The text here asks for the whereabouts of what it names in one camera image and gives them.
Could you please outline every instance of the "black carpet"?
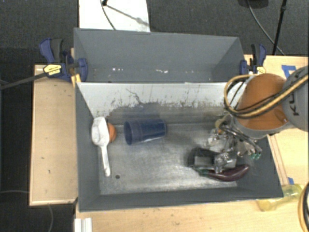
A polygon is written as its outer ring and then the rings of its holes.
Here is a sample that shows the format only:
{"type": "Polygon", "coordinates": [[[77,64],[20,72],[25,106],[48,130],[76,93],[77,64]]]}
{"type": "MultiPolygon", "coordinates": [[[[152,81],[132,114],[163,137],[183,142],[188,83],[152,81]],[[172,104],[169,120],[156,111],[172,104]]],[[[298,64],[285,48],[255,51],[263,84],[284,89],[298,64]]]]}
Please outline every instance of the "black carpet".
{"type": "MultiPolygon", "coordinates": [[[[260,23],[275,38],[282,0],[251,1],[260,23]]],[[[254,21],[246,0],[147,0],[151,31],[238,36],[244,53],[251,43],[272,44],[254,21]]],[[[308,56],[309,0],[288,0],[279,47],[287,55],[308,56]]],[[[78,0],[0,0],[0,74],[8,82],[32,75],[44,62],[38,50],[46,38],[73,46],[78,0]]],[[[2,92],[1,190],[28,190],[32,86],[2,92]]],[[[23,193],[0,195],[0,231],[48,231],[48,207],[30,208],[23,193]]],[[[52,231],[72,231],[73,206],[54,205],[52,231]]]]}

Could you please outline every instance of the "white plastic scoop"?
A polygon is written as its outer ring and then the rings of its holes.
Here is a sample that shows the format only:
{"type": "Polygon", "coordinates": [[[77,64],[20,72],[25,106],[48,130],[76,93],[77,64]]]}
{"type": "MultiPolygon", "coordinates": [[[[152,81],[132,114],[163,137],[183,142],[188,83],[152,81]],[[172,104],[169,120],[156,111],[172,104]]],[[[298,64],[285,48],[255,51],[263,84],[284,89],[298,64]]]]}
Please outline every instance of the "white plastic scoop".
{"type": "Polygon", "coordinates": [[[110,134],[104,117],[97,117],[94,119],[91,128],[91,138],[92,142],[101,148],[105,176],[110,176],[111,169],[107,155],[107,145],[110,142],[110,134]]]}

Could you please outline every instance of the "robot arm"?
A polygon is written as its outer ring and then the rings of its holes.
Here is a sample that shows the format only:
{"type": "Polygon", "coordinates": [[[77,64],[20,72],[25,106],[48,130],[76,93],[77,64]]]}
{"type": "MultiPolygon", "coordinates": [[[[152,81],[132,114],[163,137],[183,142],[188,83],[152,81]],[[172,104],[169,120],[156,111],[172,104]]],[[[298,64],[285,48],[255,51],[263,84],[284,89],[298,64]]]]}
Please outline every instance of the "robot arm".
{"type": "Polygon", "coordinates": [[[237,160],[245,155],[258,160],[262,149],[257,140],[287,128],[308,131],[308,66],[295,71],[286,81],[273,74],[234,77],[227,82],[224,95],[227,114],[216,121],[207,148],[195,148],[189,156],[189,166],[204,176],[225,181],[241,178],[248,166],[240,168],[237,160]],[[248,78],[242,96],[232,106],[228,93],[248,78]],[[233,178],[219,178],[231,172],[233,178]]]}

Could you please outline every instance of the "clamp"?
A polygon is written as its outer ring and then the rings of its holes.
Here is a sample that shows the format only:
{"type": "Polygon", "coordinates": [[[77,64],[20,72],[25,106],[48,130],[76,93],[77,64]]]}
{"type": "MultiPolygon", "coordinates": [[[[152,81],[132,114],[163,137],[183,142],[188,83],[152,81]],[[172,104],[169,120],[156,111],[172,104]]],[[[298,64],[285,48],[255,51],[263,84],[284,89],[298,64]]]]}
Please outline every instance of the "clamp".
{"type": "Polygon", "coordinates": [[[263,67],[264,60],[266,59],[266,48],[262,44],[251,44],[253,58],[250,58],[250,64],[248,65],[246,60],[240,62],[239,73],[241,75],[253,73],[264,74],[266,71],[263,67]]]}
{"type": "Polygon", "coordinates": [[[73,57],[67,51],[61,50],[62,39],[44,39],[39,44],[40,53],[46,58],[48,65],[44,67],[44,72],[49,78],[60,78],[71,82],[71,77],[80,74],[81,81],[84,82],[88,76],[88,65],[85,58],[79,58],[74,63],[73,57]]]}

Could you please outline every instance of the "gray bin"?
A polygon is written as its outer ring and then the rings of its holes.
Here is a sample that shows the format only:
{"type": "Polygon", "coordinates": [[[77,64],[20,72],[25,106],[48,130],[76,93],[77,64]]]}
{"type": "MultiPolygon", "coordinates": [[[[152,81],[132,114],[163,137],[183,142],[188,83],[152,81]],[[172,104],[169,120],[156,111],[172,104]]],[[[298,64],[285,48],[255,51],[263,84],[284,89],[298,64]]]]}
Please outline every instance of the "gray bin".
{"type": "Polygon", "coordinates": [[[282,197],[266,139],[259,161],[244,160],[252,167],[239,181],[200,177],[186,167],[190,150],[205,144],[223,114],[225,82],[243,59],[238,38],[75,29],[74,49],[90,68],[76,88],[81,212],[282,197]],[[118,132],[108,146],[111,177],[91,142],[98,116],[118,132]],[[166,137],[128,146],[123,123],[132,117],[164,119],[166,137]]]}

